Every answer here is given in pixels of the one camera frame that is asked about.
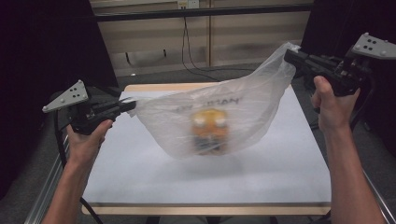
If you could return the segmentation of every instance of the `human hand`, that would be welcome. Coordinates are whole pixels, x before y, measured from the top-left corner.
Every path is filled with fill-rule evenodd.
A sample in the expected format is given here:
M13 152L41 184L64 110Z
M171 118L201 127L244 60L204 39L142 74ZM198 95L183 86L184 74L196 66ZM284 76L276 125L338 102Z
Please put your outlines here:
M107 130L112 124L113 121L111 119L103 121L91 135L75 133L72 127L68 125L67 134L70 146L68 163L74 163L90 169L98 155L99 147L105 141Z
M319 128L324 133L349 129L349 119L361 90L358 89L354 95L336 97L325 77L317 76L314 82L317 89L311 102L314 108L320 107Z

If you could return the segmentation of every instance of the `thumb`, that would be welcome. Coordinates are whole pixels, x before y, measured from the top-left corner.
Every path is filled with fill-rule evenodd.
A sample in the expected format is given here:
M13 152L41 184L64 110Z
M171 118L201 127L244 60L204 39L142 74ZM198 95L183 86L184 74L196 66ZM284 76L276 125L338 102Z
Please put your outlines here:
M113 120L107 119L103 121L102 123L99 124L99 126L95 129L95 131L92 132L91 135L97 136L98 138L102 138L106 135L107 130L111 128L111 125L113 124Z
M317 88L317 93L320 95L321 99L324 101L333 99L334 92L332 91L332 85L325 77L314 77L314 83Z

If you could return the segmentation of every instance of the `black cable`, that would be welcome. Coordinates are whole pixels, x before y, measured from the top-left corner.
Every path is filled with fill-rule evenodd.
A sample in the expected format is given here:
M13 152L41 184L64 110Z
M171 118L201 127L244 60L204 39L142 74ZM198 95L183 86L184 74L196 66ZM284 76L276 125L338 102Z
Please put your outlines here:
M320 219L318 219L318 221L328 220L331 216L332 216L332 210L329 210L329 212L326 213L326 215L324 215L324 216L321 217Z
M182 45L182 47L181 47L181 62L183 63L183 66L186 68L186 70L187 71L189 71L190 73L192 73L192 74L194 74L194 75L197 75L197 76L201 76L201 77L208 77L208 78L210 78L210 79L212 79L212 80L215 80L215 81L217 81L217 82L220 82L220 80L219 79L217 79L217 78L215 78L215 77L211 77L211 76L207 76L207 75L204 75L204 74L199 74L199 73L194 73L194 72L192 72L187 66L186 66L186 64L184 63L184 39L185 39L185 37L186 37L186 26L184 26L184 32L183 32L183 45Z
M311 128L312 131L318 129L319 128L318 119L315 119L314 121L310 122L309 127Z
M66 164L67 164L66 153L64 151L64 141L63 141L63 138L62 138L62 136L63 136L62 130L64 128L59 129L58 110L55 110L53 112L53 127L54 127L54 131L55 131L56 143L58 145L59 156L61 158L62 167L64 168L66 166ZM90 212L91 216L96 221L96 223L103 224L102 220L95 213L95 211L93 211L92 207L87 203L87 201L85 201L82 197L79 198L79 201Z
M198 68L195 65L195 63L194 63L194 61L192 60L192 57L191 57L189 28L187 27L186 18L184 18L184 30L185 30L185 33L187 34L187 43L188 43L188 48L189 48L190 61L192 63L192 66L194 66L194 68L196 68L197 70L202 71L202 72L214 72L214 71L250 71L250 72L254 72L255 71L255 69L248 69L248 68L215 68L215 69L201 69L201 68Z
M62 126L62 128L61 129L59 129L59 130L63 130L63 129L65 129L68 125L69 125L70 123L66 123L64 126Z
M353 116L350 122L350 129L352 130L352 132L355 129L355 126L358 124L359 120L361 120L361 116L364 114L365 110L367 109L367 106L370 104L371 100L373 99L374 93L376 91L375 78L371 74L368 75L368 78L370 79L371 89L369 93L367 93L366 99L364 99L361 108L358 109L358 111L355 113L355 115Z

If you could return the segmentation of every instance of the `orange object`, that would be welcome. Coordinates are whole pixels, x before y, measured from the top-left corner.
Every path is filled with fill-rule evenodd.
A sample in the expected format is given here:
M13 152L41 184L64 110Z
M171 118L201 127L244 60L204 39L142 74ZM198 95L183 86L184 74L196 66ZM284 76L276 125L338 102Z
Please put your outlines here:
M227 113L217 109L206 109L191 116L192 132L197 150L216 153L226 149L228 135Z

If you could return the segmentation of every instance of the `table surface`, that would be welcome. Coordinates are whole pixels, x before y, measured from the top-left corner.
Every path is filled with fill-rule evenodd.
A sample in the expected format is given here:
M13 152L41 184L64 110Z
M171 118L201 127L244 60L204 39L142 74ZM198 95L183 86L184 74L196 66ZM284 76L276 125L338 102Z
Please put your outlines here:
M133 85L121 98L207 85L212 84ZM137 117L121 114L83 197L98 214L323 215L330 209L331 187L326 163L288 87L264 138L224 156L173 159Z

